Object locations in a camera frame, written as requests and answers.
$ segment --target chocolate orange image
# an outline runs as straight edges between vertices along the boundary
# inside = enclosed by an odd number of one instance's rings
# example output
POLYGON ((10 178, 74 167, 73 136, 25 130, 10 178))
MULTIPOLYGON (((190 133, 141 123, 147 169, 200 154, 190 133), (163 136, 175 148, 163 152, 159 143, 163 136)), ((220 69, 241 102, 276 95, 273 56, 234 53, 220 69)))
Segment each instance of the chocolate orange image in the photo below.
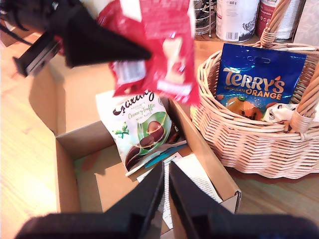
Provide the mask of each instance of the chocolate orange image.
POLYGON ((252 103, 246 101, 245 97, 238 96, 228 100, 226 107, 236 114, 251 120, 260 120, 263 116, 261 111, 252 103))

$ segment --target black cable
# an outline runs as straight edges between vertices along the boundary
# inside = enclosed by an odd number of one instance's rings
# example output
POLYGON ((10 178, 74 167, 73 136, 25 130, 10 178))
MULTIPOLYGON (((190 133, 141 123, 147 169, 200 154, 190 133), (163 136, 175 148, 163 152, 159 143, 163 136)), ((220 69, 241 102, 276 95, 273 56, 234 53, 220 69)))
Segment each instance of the black cable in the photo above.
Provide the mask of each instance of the black cable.
POLYGON ((32 43, 30 43, 30 42, 28 42, 28 41, 22 39, 22 38, 19 37, 17 34, 15 34, 15 33, 11 32, 11 31, 9 31, 9 29, 6 28, 5 26, 3 26, 1 23, 0 23, 0 30, 3 31, 4 33, 8 34, 9 36, 13 37, 13 38, 14 38, 15 40, 17 40, 17 41, 20 41, 20 42, 22 42, 22 43, 24 43, 24 44, 27 44, 27 45, 30 45, 30 46, 32 45, 32 43))

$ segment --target receipt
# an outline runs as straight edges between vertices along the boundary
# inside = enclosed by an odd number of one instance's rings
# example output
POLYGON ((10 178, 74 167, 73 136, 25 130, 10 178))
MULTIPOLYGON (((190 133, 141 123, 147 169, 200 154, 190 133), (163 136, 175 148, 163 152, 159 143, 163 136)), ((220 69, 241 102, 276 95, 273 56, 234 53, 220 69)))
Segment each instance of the receipt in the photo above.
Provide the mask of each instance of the receipt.
MULTIPOLYGON (((164 161, 164 196, 159 206, 159 208, 163 208, 163 220, 167 224, 169 229, 173 228, 168 189, 169 163, 171 161, 175 162, 176 165, 209 197, 211 197, 218 203, 222 202, 195 154, 190 154, 186 157, 182 157, 179 153, 173 154, 171 157, 164 161)), ((137 178, 138 182, 141 182, 150 173, 150 171, 151 170, 139 176, 137 178)))

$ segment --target terry's logo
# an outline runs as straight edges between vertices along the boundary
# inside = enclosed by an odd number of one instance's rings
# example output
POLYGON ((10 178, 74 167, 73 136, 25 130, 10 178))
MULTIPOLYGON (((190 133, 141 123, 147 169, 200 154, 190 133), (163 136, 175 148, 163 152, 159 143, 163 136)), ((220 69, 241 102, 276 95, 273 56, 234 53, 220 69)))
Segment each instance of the terry's logo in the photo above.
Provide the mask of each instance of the terry's logo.
POLYGON ((252 77, 249 75, 241 75, 240 70, 234 71, 230 68, 224 68, 223 71, 227 71, 227 77, 226 77, 226 85, 234 85, 234 86, 241 86, 241 87, 247 87, 248 89, 257 89, 259 91, 269 91, 269 87, 274 85, 273 92, 280 94, 284 91, 284 85, 285 82, 280 81, 280 76, 276 77, 273 80, 268 81, 267 78, 261 78, 261 77, 252 77))

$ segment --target wicker basket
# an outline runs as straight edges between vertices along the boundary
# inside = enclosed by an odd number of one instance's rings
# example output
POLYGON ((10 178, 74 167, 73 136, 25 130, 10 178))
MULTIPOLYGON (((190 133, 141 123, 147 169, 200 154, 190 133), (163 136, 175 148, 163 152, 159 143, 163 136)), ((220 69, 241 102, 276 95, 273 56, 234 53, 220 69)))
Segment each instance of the wicker basket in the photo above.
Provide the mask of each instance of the wicker basket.
POLYGON ((274 43, 276 31, 290 0, 281 0, 260 41, 254 47, 307 54, 291 102, 299 104, 286 124, 250 120, 216 99, 221 51, 198 67, 200 106, 191 118, 224 166, 268 178, 301 178, 319 172, 319 123, 312 122, 319 101, 319 48, 304 44, 274 43))

